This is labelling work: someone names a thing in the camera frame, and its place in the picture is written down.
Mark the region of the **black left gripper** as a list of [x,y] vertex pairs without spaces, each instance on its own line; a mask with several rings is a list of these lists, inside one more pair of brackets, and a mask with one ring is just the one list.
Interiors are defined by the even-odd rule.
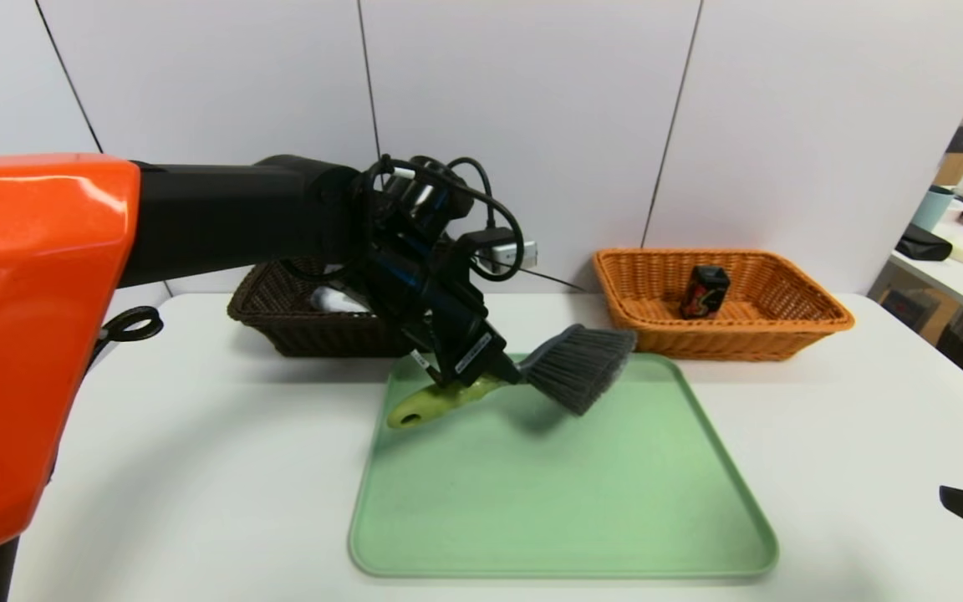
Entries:
[[518,363],[503,352],[505,340],[489,324],[482,296],[461,288],[429,289],[429,347],[438,362],[441,388],[471,385],[492,366],[492,377],[518,385]]

